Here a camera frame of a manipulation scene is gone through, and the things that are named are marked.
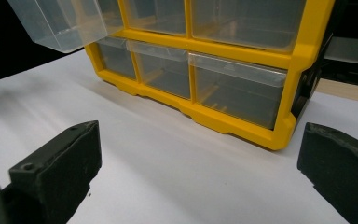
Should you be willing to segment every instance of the table surface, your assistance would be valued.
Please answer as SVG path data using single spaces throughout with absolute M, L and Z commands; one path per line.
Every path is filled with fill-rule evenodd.
M 268 151 L 100 80 L 84 50 L 0 80 L 0 186 L 66 128 L 100 122 L 103 167 L 69 223 L 347 223 L 296 168 L 306 122 L 358 138 L 358 101 L 315 92 Z
M 358 101 L 358 86 L 348 83 L 321 79 L 316 91 Z

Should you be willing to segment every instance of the yellow plastic base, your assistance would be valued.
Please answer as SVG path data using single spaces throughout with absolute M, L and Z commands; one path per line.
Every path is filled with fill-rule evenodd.
M 97 75 L 103 80 L 116 85 L 122 91 L 132 95 L 141 95 L 153 98 L 166 105 L 179 109 L 189 115 L 197 123 L 216 130 L 220 133 L 233 133 L 248 141 L 272 150 L 282 149 L 287 146 L 296 127 L 296 118 L 291 113 L 301 74 L 310 68 L 316 61 L 319 48 L 324 37 L 324 30 L 328 23 L 334 0 L 308 0 L 301 20 L 295 48 L 291 53 L 278 53 L 273 51 L 250 49 L 214 42 L 204 42 L 191 37 L 190 32 L 190 0 L 185 0 L 187 36 L 174 36 L 149 33 L 132 30 L 128 27 L 127 16 L 123 1 L 118 1 L 124 22 L 124 30 L 115 36 L 132 40 L 159 44 L 171 48 L 187 49 L 193 52 L 201 52 L 240 60 L 247 63 L 258 63 L 278 68 L 287 69 L 286 81 L 283 88 L 282 99 L 278 110 L 275 127 L 269 130 L 245 120 L 231 117 L 227 114 L 212 110 L 195 102 L 195 78 L 194 71 L 190 67 L 189 82 L 191 99 L 186 100 L 164 91 L 150 88 L 140 80 L 139 72 L 135 73 L 138 81 L 127 79 L 121 75 L 112 73 L 103 68 L 101 56 L 96 44 L 85 47 Z

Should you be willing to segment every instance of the yellow plastic organizer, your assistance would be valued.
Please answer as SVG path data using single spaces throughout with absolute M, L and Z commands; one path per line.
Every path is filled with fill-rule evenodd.
M 285 148 L 301 74 L 334 0 L 118 0 L 124 28 L 85 47 L 97 75 L 131 95 L 269 149 Z

